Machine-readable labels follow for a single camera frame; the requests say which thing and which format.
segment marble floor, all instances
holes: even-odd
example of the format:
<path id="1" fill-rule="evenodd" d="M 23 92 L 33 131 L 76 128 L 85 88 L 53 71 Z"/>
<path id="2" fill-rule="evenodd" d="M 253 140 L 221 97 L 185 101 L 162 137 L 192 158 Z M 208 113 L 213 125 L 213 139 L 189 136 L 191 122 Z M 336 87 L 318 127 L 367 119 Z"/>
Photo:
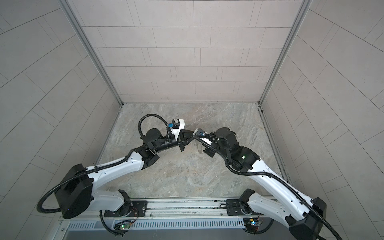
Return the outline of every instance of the marble floor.
<path id="1" fill-rule="evenodd" d="M 252 149 L 280 175 L 255 103 L 125 104 L 100 163 L 123 157 L 142 144 L 137 123 L 148 113 L 156 113 L 168 122 L 173 118 L 184 119 L 185 129 L 189 130 L 201 128 L 211 132 L 228 127 L 237 134 L 240 145 Z M 153 127 L 166 134 L 164 123 L 157 118 L 147 118 L 142 123 L 144 134 Z M 101 189 L 122 189 L 131 198 L 240 196 L 247 188 L 270 195 L 250 178 L 231 173 L 217 154 L 211 158 L 204 152 L 199 153 L 195 141 L 183 152 L 174 147 L 160 152 L 159 156 L 151 167 L 124 175 Z"/>

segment black corrugated cable conduit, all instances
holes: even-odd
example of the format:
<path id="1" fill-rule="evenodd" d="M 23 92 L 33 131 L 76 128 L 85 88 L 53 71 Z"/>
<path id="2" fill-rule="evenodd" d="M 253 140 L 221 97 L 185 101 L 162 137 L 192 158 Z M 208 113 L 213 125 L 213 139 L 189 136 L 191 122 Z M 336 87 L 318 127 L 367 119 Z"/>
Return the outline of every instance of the black corrugated cable conduit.
<path id="1" fill-rule="evenodd" d="M 324 224 L 324 226 L 326 226 L 329 231 L 336 237 L 337 240 L 342 240 L 342 238 L 339 236 L 339 234 L 336 232 L 335 229 L 333 229 L 333 227 L 309 204 L 307 203 L 307 201 L 302 198 L 300 196 L 300 194 L 298 194 L 288 183 L 286 183 L 283 179 L 275 176 L 274 174 L 272 173 L 269 173 L 269 172 L 238 172 L 236 170 L 234 170 L 233 168 L 231 168 L 231 166 L 229 166 L 229 163 L 228 163 L 228 160 L 227 160 L 227 157 L 224 156 L 224 154 L 222 154 L 219 150 L 217 150 L 216 148 L 212 147 L 211 145 L 209 145 L 208 143 L 206 143 L 205 141 L 203 141 L 201 138 L 199 137 L 196 137 L 195 135 L 193 136 L 193 138 L 200 142 L 203 146 L 211 149 L 212 151 L 214 151 L 215 153 L 219 154 L 223 159 L 224 159 L 224 162 L 225 162 L 225 166 L 229 169 L 229 171 L 231 171 L 232 173 L 234 174 L 237 174 L 237 175 L 241 175 L 241 176 L 268 176 L 268 177 L 271 177 L 275 180 L 277 180 L 279 183 L 281 183 L 284 187 L 286 187 L 289 191 L 291 191 L 295 197 L 297 199 L 299 199 L 299 201 L 301 203 L 303 203 L 310 211 L 312 211 L 315 216 L 320 220 L 320 222 L 322 224 Z"/>

